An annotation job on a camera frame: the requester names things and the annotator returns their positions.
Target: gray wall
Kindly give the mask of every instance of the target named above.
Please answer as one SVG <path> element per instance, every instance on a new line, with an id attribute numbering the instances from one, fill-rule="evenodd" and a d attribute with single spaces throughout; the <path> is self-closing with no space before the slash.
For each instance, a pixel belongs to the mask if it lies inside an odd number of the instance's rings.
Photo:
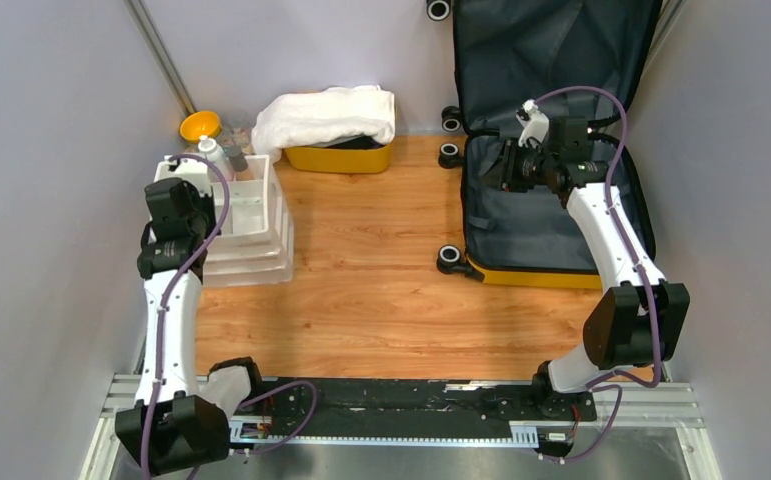
<path id="1" fill-rule="evenodd" d="M 254 123 L 283 93 L 379 83 L 422 133 L 456 103 L 452 24 L 423 0 L 145 2 L 198 109 Z"/>
<path id="2" fill-rule="evenodd" d="M 76 477 L 146 321 L 142 189 L 181 115 L 124 4 L 91 3 L 0 2 L 0 479 Z"/>
<path id="3" fill-rule="evenodd" d="M 724 478 L 771 478 L 771 1 L 686 2 L 632 113 L 658 264 L 692 296 L 673 371 Z"/>

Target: folded towel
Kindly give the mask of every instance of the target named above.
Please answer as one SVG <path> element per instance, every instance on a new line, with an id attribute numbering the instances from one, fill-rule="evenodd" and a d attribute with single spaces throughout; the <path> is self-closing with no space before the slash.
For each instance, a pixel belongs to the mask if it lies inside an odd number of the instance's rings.
<path id="1" fill-rule="evenodd" d="M 281 149 L 369 136 L 394 139 L 394 94 L 378 85 L 334 87 L 319 93 L 282 95 L 258 114 L 252 131 L 256 154 L 277 161 Z"/>

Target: suitcase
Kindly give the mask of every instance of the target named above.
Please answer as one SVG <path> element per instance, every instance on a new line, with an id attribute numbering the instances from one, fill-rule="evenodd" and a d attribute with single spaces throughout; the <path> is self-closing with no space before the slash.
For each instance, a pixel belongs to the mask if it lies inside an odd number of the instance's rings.
<path id="1" fill-rule="evenodd" d="M 515 112 L 528 99 L 590 85 L 629 108 L 662 1 L 429 0 L 427 6 L 441 1 L 451 7 L 459 100 L 459 107 L 442 111 L 442 127 L 463 128 L 467 141 L 463 154 L 454 144 L 439 152 L 442 167 L 462 167 L 465 236 L 464 256 L 452 245 L 439 250 L 439 270 L 491 284 L 601 288 L 585 238 L 549 189 L 505 192 L 480 179 L 506 140 L 517 141 L 522 127 Z M 431 8 L 428 12 L 433 18 Z M 589 119 L 593 160 L 608 161 L 616 152 L 617 140 L 601 132 L 619 118 L 609 100 L 573 93 L 540 107 L 551 118 Z M 635 233 L 654 258 L 647 205 L 628 151 L 614 180 Z"/>

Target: yellow bowl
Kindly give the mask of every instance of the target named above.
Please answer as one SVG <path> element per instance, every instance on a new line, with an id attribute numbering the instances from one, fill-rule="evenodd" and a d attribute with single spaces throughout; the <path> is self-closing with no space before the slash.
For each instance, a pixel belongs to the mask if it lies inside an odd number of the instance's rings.
<path id="1" fill-rule="evenodd" d="M 214 138 L 219 134 L 220 116 L 208 110 L 189 116 L 179 125 L 179 135 L 188 143 L 199 143 L 200 135 Z"/>

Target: wood grain surface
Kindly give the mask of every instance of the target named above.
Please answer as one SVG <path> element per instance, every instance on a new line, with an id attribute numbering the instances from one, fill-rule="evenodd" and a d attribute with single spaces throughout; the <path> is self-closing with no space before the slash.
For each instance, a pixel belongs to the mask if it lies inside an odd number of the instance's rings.
<path id="1" fill-rule="evenodd" d="M 252 356 L 263 375 L 529 379 L 581 341 L 599 292 L 483 285 L 435 268 L 464 245 L 459 169 L 444 141 L 398 137 L 378 175 L 276 168 L 296 223 L 282 285 L 206 289 L 197 367 Z"/>

